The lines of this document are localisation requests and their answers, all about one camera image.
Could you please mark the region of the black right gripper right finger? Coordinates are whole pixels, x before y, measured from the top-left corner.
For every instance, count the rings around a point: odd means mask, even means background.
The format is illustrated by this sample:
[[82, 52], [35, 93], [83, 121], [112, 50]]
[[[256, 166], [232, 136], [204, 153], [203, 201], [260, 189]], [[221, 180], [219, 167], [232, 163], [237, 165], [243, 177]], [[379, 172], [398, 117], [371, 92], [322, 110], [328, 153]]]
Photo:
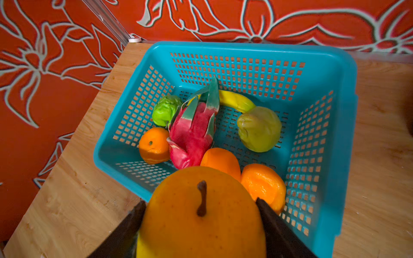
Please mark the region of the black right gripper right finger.
[[256, 200], [266, 236], [268, 258], [316, 258], [287, 224], [262, 199]]

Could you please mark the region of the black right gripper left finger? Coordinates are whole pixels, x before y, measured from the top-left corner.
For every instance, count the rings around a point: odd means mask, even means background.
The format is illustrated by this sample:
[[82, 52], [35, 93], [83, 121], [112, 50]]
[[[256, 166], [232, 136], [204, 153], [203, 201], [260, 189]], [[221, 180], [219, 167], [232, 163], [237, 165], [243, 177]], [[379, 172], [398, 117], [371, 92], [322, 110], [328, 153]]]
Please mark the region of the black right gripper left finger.
[[137, 236], [145, 214], [146, 202], [140, 201], [96, 248], [89, 258], [135, 258]]

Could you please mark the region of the orange fruit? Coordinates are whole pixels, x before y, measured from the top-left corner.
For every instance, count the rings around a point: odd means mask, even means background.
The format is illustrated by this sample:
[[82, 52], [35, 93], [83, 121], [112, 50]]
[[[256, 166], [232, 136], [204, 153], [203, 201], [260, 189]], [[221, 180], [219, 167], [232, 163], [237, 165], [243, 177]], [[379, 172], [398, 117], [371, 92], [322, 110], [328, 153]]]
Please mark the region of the orange fruit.
[[248, 164], [243, 169], [241, 184], [254, 201], [260, 198], [277, 215], [281, 214], [285, 207], [287, 190], [282, 178], [272, 168], [263, 164]]
[[139, 153], [148, 164], [158, 164], [170, 159], [169, 132], [161, 127], [154, 127], [143, 134], [139, 141]]
[[241, 182], [241, 170], [238, 159], [226, 149], [211, 148], [207, 150], [200, 166], [217, 169]]

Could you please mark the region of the yellow orange pear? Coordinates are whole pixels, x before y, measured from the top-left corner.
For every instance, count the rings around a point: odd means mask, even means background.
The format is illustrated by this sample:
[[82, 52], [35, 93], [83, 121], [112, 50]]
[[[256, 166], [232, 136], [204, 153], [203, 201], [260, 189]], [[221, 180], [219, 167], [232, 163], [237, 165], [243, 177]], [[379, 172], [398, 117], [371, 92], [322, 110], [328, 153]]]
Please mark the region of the yellow orange pear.
[[264, 258], [259, 209], [232, 176], [189, 167], [154, 191], [138, 232], [139, 258]]

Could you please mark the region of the red dragon fruit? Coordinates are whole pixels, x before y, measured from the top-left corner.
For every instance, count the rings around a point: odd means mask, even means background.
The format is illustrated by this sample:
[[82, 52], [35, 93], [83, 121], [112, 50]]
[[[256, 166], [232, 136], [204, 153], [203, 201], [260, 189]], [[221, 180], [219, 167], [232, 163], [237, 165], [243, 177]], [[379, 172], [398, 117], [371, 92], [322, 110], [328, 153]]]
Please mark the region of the red dragon fruit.
[[168, 126], [170, 159], [176, 169], [199, 166], [213, 143], [219, 112], [218, 79], [192, 94], [179, 108]]

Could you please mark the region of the green pear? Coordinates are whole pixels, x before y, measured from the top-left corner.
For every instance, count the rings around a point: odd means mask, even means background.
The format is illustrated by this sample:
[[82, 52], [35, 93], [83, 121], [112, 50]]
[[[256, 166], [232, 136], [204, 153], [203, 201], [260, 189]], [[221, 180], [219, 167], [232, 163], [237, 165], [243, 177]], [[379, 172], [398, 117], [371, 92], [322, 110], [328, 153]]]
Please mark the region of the green pear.
[[166, 127], [171, 122], [182, 101], [178, 96], [166, 95], [156, 104], [152, 114], [152, 120], [157, 126]]

